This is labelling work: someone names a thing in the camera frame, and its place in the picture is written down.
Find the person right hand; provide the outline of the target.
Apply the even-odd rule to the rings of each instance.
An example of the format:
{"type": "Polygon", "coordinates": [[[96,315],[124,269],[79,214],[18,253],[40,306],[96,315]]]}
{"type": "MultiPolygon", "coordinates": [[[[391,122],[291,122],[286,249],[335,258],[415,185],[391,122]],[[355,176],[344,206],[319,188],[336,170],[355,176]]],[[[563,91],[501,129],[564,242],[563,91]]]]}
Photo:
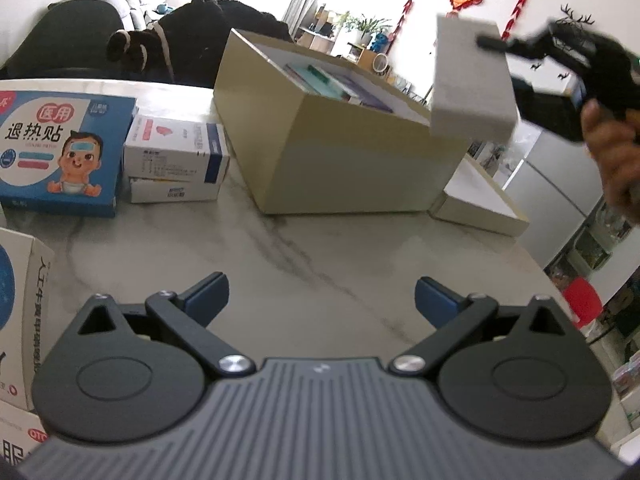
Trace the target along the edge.
{"type": "Polygon", "coordinates": [[[627,110],[624,120],[606,119],[597,100],[582,109],[582,135],[596,162],[608,206],[631,224],[639,224],[639,203],[631,199],[631,188],[639,183],[638,110],[627,110]]]}

